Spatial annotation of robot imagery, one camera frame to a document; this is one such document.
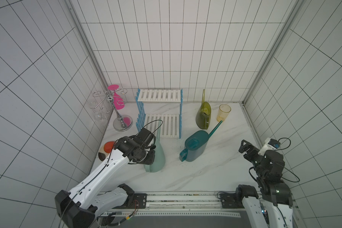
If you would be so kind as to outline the mint green watering can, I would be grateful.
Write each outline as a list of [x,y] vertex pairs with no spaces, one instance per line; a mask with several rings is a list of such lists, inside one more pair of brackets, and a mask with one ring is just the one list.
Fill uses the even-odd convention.
[[157,129],[154,131],[154,135],[155,135],[155,159],[154,159],[154,163],[151,165],[144,165],[145,171],[148,173],[156,173],[160,170],[163,169],[163,167],[165,166],[165,154],[164,154],[164,150],[163,147],[160,143],[160,127],[163,124],[162,120],[157,120],[156,121],[156,126]]

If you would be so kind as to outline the teal translucent watering can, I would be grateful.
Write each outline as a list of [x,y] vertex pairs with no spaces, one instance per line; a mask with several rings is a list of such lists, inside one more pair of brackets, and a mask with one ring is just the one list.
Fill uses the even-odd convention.
[[180,152],[179,155],[179,160],[192,162],[199,156],[201,156],[205,151],[208,140],[222,123],[223,121],[220,121],[209,134],[204,130],[199,130],[191,135],[185,141],[184,149]]

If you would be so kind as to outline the olive green watering can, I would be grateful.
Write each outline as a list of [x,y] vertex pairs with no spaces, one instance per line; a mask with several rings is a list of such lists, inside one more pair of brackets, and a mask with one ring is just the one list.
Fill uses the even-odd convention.
[[205,89],[203,90],[202,103],[196,115],[196,124],[202,130],[207,130],[211,121],[211,106],[205,101]]

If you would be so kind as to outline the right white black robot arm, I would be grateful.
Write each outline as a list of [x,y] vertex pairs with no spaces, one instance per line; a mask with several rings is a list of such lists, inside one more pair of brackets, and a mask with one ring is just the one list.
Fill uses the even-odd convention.
[[241,141],[239,152],[252,163],[257,177],[253,178],[260,189],[239,185],[235,201],[245,208],[253,228],[292,228],[293,200],[288,185],[283,181],[285,168],[283,155],[279,152],[281,143],[267,138],[261,149],[246,140]]

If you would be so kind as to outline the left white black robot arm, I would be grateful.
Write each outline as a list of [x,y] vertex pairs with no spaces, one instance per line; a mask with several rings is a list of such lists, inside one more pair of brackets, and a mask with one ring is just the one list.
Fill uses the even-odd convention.
[[70,191],[61,190],[55,196],[60,222],[69,228],[89,228],[97,217],[113,208],[139,207],[135,192],[126,184],[101,194],[105,187],[126,165],[151,165],[155,160],[154,133],[142,128],[139,133],[115,141],[110,154],[101,164]]

